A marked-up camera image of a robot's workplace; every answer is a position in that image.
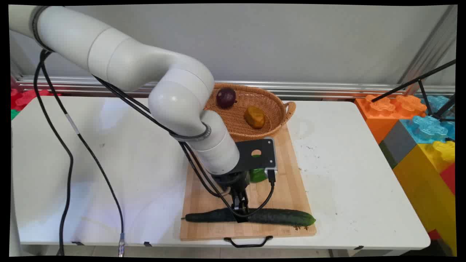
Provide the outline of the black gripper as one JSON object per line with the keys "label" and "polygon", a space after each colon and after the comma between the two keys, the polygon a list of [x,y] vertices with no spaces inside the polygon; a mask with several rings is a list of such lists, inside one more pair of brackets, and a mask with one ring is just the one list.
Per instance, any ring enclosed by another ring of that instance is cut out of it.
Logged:
{"label": "black gripper", "polygon": [[250,184],[250,171],[240,171],[223,175],[212,175],[212,179],[222,189],[231,187],[231,208],[235,211],[236,222],[248,222],[248,196],[246,188]]}

